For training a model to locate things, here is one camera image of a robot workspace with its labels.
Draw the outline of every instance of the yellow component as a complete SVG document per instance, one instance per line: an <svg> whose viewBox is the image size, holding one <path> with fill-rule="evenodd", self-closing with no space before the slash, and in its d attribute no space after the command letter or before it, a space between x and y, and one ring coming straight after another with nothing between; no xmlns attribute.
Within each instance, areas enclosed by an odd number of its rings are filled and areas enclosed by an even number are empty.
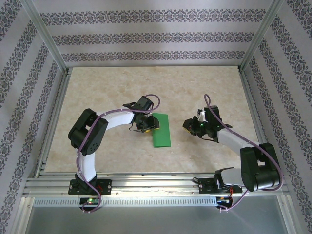
<svg viewBox="0 0 312 234"><path fill-rule="evenodd" d="M191 131L189 131L188 129L186 129L186 128L184 128L186 131L188 131L189 133L191 132Z"/></svg>

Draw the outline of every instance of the white cable tray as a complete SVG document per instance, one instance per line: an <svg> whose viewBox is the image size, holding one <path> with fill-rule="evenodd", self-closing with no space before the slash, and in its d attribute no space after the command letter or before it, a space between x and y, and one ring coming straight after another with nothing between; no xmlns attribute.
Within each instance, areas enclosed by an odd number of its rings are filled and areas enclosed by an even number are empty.
<svg viewBox="0 0 312 234"><path fill-rule="evenodd" d="M78 197L38 197L34 207L76 207ZM215 196L205 197L106 197L102 206L107 207L170 207L170 206L215 206Z"/></svg>

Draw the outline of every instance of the black joint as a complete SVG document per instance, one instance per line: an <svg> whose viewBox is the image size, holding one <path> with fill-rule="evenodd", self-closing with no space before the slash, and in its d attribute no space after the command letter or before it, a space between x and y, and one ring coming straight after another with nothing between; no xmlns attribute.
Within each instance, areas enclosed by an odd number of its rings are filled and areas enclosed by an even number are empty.
<svg viewBox="0 0 312 234"><path fill-rule="evenodd" d="M219 126L221 123L214 117L214 115L211 113L208 107L205 107L205 118L206 121L209 122L210 126ZM212 111L216 114L216 116L220 118L219 108L217 106L211 106Z"/></svg>
<svg viewBox="0 0 312 234"><path fill-rule="evenodd" d="M135 119L135 123L137 126L137 129L141 132L146 132L150 129L158 129L159 128L159 121L154 116L148 116L145 115L137 115Z"/></svg>
<svg viewBox="0 0 312 234"><path fill-rule="evenodd" d="M266 151L278 164L274 147L269 143L259 145ZM250 191L277 186L280 178L277 168L256 147L245 147L240 150L242 180L245 187ZM265 165L259 165L258 161L265 162Z"/></svg>
<svg viewBox="0 0 312 234"><path fill-rule="evenodd" d="M152 105L153 105L153 102L145 96L142 96L137 102L123 104L123 106L129 108L130 110L139 110L139 111L148 111Z"/></svg>
<svg viewBox="0 0 312 234"><path fill-rule="evenodd" d="M97 119L98 115L91 109L86 109L82 112L72 129L68 134L68 138L71 141L71 145L78 149L83 140L85 139L88 129L86 126L91 126ZM106 131L108 122L107 120L100 118L95 124L92 132L90 133L87 141L85 142L81 153L83 156L94 153L100 146L104 133Z"/></svg>
<svg viewBox="0 0 312 234"><path fill-rule="evenodd" d="M93 187L97 184L98 176L96 175L92 180L89 181L89 184L91 184ZM93 191L89 185L87 185L80 177L75 174L75 182L72 184L73 189L77 189L78 191L81 191L81 194L89 194Z"/></svg>

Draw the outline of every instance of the green napkin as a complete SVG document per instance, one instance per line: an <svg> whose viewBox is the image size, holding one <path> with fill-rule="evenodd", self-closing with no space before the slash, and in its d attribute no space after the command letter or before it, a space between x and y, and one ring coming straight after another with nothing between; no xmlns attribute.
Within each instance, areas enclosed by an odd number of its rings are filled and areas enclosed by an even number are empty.
<svg viewBox="0 0 312 234"><path fill-rule="evenodd" d="M159 121L159 129L153 130L154 147L171 147L168 115L153 113L153 116Z"/></svg>

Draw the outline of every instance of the enclosure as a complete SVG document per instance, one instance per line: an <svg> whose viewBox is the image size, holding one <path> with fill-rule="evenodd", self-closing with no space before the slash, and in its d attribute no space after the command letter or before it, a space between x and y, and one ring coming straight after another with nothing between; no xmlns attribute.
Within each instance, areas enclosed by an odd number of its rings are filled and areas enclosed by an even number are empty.
<svg viewBox="0 0 312 234"><path fill-rule="evenodd" d="M1 0L0 233L92 233L101 222L111 233L227 233L224 223L237 233L312 233L311 3ZM112 193L107 207L81 214L68 195L68 129L86 108L148 93L161 97L172 147L154 149L151 135L129 127L108 132L96 169ZM240 167L228 148L182 129L205 93L226 123L274 146L281 190L249 193L221 214L210 207L216 195L199 193L193 177Z"/></svg>

